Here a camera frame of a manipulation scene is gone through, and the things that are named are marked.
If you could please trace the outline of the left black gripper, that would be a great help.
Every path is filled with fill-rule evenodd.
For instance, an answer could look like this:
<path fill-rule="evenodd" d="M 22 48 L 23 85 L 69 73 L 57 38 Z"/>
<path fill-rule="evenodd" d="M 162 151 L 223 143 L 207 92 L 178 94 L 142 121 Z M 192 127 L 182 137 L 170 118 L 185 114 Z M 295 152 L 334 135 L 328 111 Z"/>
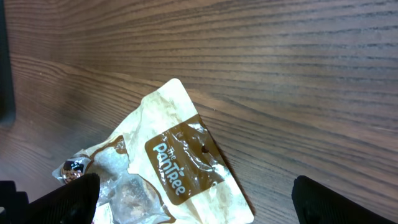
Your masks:
<path fill-rule="evenodd" d="M 12 124 L 15 118 L 16 104 L 7 39 L 6 16 L 4 1 L 1 0 L 1 124 Z"/>

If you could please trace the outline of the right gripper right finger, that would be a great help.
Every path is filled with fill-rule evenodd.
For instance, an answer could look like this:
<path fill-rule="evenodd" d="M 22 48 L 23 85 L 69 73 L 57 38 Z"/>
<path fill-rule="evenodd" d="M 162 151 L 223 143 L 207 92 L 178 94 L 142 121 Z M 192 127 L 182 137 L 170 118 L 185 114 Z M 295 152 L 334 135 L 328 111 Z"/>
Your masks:
<path fill-rule="evenodd" d="M 300 224 L 394 224 L 304 175 L 294 180 L 292 201 Z"/>

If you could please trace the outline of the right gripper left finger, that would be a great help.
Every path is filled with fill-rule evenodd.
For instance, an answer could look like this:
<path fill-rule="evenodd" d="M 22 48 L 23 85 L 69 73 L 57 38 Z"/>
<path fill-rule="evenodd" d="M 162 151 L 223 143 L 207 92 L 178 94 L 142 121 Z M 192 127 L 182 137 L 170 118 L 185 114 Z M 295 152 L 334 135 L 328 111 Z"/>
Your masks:
<path fill-rule="evenodd" d="M 90 224 L 99 199 L 100 177 L 85 174 L 29 202 L 11 180 L 1 181 L 1 223 Z"/>

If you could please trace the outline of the beige snack bag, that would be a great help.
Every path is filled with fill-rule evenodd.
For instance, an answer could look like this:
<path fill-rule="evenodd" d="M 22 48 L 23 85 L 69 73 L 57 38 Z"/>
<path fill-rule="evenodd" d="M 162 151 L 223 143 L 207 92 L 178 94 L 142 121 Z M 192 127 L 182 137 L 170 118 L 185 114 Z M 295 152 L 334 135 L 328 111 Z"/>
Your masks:
<path fill-rule="evenodd" d="M 180 80 L 143 97 L 102 143 L 53 171 L 100 177 L 95 223 L 251 223 L 254 215 Z"/>

